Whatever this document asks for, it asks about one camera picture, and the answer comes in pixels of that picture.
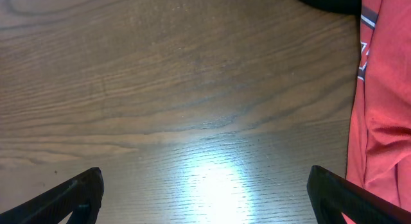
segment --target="red cloth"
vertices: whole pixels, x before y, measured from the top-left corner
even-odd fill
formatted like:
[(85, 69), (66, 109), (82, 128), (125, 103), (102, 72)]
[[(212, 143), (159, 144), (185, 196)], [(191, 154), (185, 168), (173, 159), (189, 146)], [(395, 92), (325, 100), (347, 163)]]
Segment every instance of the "red cloth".
[(411, 211), (411, 0), (362, 3), (347, 179)]

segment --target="white stripe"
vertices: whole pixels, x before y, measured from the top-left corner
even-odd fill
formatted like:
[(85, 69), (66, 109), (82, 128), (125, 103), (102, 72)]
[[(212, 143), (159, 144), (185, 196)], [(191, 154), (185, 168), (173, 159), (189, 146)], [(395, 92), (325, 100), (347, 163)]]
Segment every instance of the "white stripe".
[(375, 28), (375, 23), (367, 19), (364, 15), (361, 15), (361, 19), (364, 20), (367, 24), (370, 24), (373, 28)]

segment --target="brown wood tabletop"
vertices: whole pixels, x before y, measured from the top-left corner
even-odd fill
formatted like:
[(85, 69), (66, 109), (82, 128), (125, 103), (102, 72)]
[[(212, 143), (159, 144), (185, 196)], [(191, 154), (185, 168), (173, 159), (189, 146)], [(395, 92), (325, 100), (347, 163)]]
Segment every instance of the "brown wood tabletop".
[(98, 223), (315, 223), (358, 48), (296, 0), (0, 0), (0, 212), (98, 166)]

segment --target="wooden table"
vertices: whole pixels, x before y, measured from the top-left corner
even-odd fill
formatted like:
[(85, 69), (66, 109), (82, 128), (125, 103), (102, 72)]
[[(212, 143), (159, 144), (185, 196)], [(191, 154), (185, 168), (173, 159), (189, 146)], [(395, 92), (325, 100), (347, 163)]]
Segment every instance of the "wooden table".
[(98, 223), (315, 223), (354, 17), (296, 0), (0, 0), (0, 212), (92, 166)]

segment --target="wood grain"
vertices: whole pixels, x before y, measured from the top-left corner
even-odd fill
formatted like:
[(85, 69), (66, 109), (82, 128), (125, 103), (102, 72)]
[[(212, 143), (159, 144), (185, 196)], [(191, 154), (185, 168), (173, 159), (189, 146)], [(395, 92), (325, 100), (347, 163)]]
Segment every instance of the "wood grain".
[(204, 173), (239, 183), (237, 222), (312, 222), (310, 166), (344, 174), (354, 17), (296, 0), (0, 3), (1, 210), (100, 166), (100, 222), (222, 221), (199, 208)]

